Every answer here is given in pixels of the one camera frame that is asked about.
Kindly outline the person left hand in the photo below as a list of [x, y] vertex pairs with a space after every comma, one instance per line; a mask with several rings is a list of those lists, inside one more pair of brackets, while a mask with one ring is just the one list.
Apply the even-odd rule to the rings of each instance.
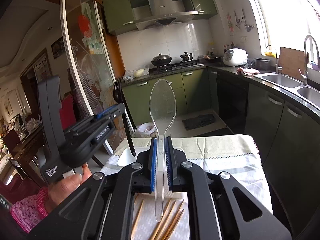
[[45, 208], [48, 213], [52, 212], [60, 205], [73, 191], [83, 184], [90, 176], [88, 164], [82, 165], [82, 174], [74, 174], [67, 178], [52, 184], [48, 188], [48, 200], [45, 203]]

